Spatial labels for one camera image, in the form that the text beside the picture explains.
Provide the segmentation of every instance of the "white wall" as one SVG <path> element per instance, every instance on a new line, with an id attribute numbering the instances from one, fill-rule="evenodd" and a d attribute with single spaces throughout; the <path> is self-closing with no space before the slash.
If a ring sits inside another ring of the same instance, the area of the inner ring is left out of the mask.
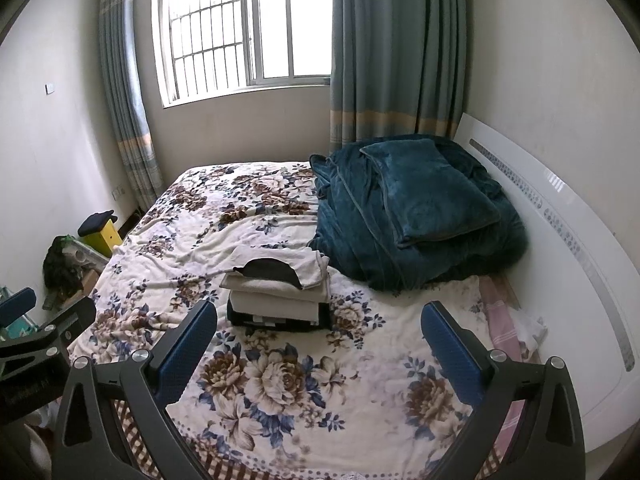
<path id="1" fill-rule="evenodd" d="M 307 160 L 329 149 L 329 88 L 244 92 L 162 108 L 151 0 L 134 0 L 138 71 L 162 176 L 204 164 Z"/>
<path id="2" fill-rule="evenodd" d="M 102 86 L 98 1 L 31 0 L 0 45 L 0 283 L 31 286 L 40 302 L 55 236 L 91 213 L 115 209 L 120 224 L 136 208 Z"/>
<path id="3" fill-rule="evenodd" d="M 575 190 L 640 269 L 640 53 L 605 0 L 471 0 L 465 111 Z"/>

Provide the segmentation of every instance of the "silver headboard inlay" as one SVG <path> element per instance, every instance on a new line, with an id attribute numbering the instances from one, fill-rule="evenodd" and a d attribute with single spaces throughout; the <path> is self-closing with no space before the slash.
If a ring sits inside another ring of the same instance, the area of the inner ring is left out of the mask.
<path id="1" fill-rule="evenodd" d="M 625 325 L 622 323 L 620 312 L 618 311 L 602 276 L 598 272 L 588 252 L 582 248 L 578 238 L 574 235 L 571 229 L 569 229 L 564 220 L 562 220 L 562 217 L 558 212 L 551 207 L 547 200 L 545 200 L 529 182 L 513 171 L 509 166 L 501 161 L 500 158 L 495 156 L 475 139 L 469 140 L 469 144 L 478 150 L 478 152 L 482 153 L 485 158 L 487 158 L 518 187 L 524 196 L 533 204 L 538 213 L 549 223 L 549 225 L 551 225 L 551 227 L 555 229 L 558 236 L 562 238 L 562 241 L 571 251 L 571 254 L 575 257 L 578 263 L 580 263 L 582 270 L 584 270 L 584 273 L 587 275 L 593 289 L 596 291 L 596 294 L 602 302 L 602 306 L 607 313 L 607 317 L 609 317 L 609 322 L 611 323 L 613 332 L 616 335 L 618 346 L 620 347 L 620 353 L 622 354 L 622 359 L 625 364 L 625 370 L 627 372 L 633 370 L 636 365 L 636 358 L 631 346 L 631 341 L 629 341 L 629 336 L 626 333 Z"/>

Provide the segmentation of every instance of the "silver bolt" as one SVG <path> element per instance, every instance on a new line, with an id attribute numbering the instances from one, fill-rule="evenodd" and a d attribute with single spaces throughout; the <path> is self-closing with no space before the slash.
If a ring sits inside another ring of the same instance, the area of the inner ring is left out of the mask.
<path id="1" fill-rule="evenodd" d="M 88 364 L 89 364 L 89 359 L 85 356 L 80 356 L 78 359 L 74 361 L 74 368 L 78 368 L 78 370 L 81 370 Z"/>
<path id="2" fill-rule="evenodd" d="M 564 361 L 561 358 L 553 356 L 551 358 L 551 365 L 553 368 L 558 368 L 558 370 L 562 370 L 564 368 Z"/>
<path id="3" fill-rule="evenodd" d="M 507 354 L 505 354 L 502 350 L 493 349 L 489 352 L 489 357 L 492 361 L 497 363 L 503 363 L 507 360 Z"/>
<path id="4" fill-rule="evenodd" d="M 131 354 L 131 358 L 137 362 L 137 363 L 141 363 L 142 361 L 145 361 L 146 358 L 149 357 L 149 352 L 148 350 L 136 350 L 135 352 L 133 352 L 133 354 Z"/>

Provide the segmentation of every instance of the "window sill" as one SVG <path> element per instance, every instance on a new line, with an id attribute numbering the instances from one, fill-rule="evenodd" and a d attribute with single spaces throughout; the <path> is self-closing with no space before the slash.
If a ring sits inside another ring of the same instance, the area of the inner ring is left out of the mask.
<path id="1" fill-rule="evenodd" d="M 285 88 L 325 88 L 329 83 L 316 83 L 316 84 L 298 84 L 298 85 L 282 85 L 282 86 L 247 86 L 245 88 L 238 88 L 236 90 L 229 90 L 225 92 L 218 92 L 215 94 L 202 94 L 194 96 L 193 98 L 177 99 L 169 104 L 162 104 L 162 108 L 173 108 L 175 106 L 185 105 L 189 103 L 195 103 L 197 101 L 206 101 L 209 99 L 215 99 L 216 97 L 224 97 L 228 95 L 245 94 L 249 92 L 259 92 L 263 90 L 282 90 Z"/>

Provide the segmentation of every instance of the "pillow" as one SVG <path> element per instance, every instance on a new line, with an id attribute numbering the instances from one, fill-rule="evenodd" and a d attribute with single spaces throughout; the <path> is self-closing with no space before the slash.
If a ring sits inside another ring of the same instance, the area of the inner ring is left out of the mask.
<path id="1" fill-rule="evenodd" d="M 380 175 L 399 248 L 454 238 L 500 219 L 491 200 L 447 162 L 431 139 L 386 140 L 360 152 Z"/>

